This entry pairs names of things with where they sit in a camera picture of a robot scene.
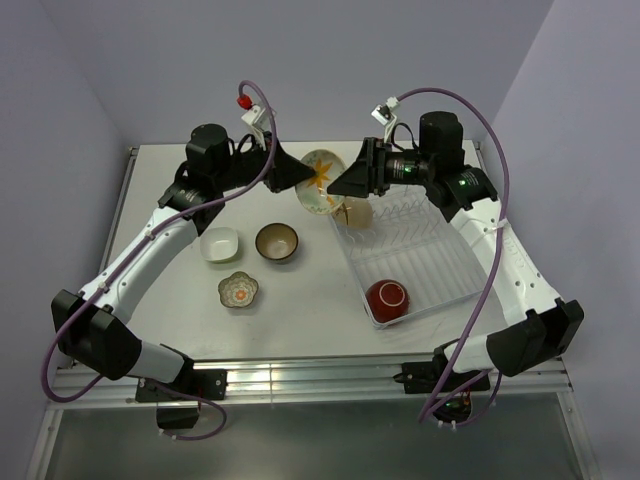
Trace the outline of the floral leaf pattern bowl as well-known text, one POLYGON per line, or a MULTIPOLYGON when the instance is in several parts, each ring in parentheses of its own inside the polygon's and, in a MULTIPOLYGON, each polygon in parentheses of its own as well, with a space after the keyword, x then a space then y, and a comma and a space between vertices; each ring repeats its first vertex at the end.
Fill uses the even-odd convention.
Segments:
POLYGON ((330 215, 344 202, 344 196, 328 193, 329 185, 345 170, 344 161, 326 149, 307 153, 301 163, 314 170, 314 176, 295 186, 295 193, 302 207, 316 215, 330 215))

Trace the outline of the red bowl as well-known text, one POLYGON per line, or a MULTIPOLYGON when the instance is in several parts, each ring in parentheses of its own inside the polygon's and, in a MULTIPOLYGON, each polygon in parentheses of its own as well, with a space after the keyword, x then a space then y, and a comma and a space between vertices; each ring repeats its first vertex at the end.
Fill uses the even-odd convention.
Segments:
POLYGON ((395 280, 375 282, 366 291, 365 298, 373 319, 378 323, 386 324, 409 312, 408 290, 395 280))

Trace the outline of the beige bowl with flower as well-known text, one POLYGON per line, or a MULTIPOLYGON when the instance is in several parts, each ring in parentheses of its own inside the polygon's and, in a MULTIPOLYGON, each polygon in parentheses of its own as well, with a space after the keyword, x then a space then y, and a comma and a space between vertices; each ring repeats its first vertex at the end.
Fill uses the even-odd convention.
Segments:
POLYGON ((336 223, 349 228, 368 229, 373 223, 373 208, 366 199, 345 197, 332 218, 336 223))

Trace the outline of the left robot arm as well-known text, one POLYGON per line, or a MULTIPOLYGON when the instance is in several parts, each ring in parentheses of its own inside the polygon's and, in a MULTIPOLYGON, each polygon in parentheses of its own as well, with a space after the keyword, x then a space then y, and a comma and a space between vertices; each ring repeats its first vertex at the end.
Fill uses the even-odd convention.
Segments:
POLYGON ((241 188, 264 182, 279 193, 314 174, 287 154, 273 134, 267 134, 264 145, 250 134, 234 144, 218 124, 197 127, 186 145, 185 160, 146 227, 79 293, 62 290, 54 298, 55 347, 104 378, 149 378, 159 381, 159 388, 172 399, 190 395, 195 386, 192 360, 165 345, 141 340, 128 321, 165 268, 204 233, 241 188))

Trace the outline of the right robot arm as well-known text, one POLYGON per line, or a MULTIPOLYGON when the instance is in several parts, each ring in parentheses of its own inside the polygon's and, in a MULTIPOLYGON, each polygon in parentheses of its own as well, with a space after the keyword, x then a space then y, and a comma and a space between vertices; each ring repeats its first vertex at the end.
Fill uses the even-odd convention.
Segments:
POLYGON ((466 164, 463 127, 455 114, 423 114, 412 149, 396 151, 381 139, 365 138, 354 163, 328 192, 366 198, 393 185, 424 188, 483 268, 485 289, 496 293, 507 324, 484 335, 465 330, 441 346, 432 368, 438 386, 455 389, 470 371, 514 377, 565 353, 584 319, 583 308, 564 300, 544 279, 506 220, 505 194, 483 170, 466 164))

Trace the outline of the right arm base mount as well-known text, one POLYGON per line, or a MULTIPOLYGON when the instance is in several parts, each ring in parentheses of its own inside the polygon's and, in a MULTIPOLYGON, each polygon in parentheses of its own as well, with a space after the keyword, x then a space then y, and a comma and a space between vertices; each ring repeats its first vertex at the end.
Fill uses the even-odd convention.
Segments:
MULTIPOLYGON (((393 380, 403 386, 405 394, 430 394, 439 380, 442 369, 443 367, 437 366, 435 361, 405 362, 401 364, 401 370, 393 376, 393 380)), ((478 374, 479 371, 476 370, 462 374, 452 372, 441 393, 451 393, 478 374)), ((449 424, 466 421, 471 417, 473 410, 472 393, 489 390, 490 381, 485 376, 449 399, 433 416, 436 420, 449 424)))

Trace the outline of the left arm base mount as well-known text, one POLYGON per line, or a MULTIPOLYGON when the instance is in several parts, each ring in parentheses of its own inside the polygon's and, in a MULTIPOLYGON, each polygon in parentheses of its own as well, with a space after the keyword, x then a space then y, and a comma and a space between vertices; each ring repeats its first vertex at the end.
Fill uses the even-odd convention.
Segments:
POLYGON ((156 425, 161 434, 180 441, 199 441, 221 433, 228 414, 218 404, 226 395, 228 372, 225 369, 195 369, 172 383, 140 379, 135 401, 156 404, 156 425), (207 433, 187 434, 198 421, 205 407, 220 414, 217 427, 207 433))

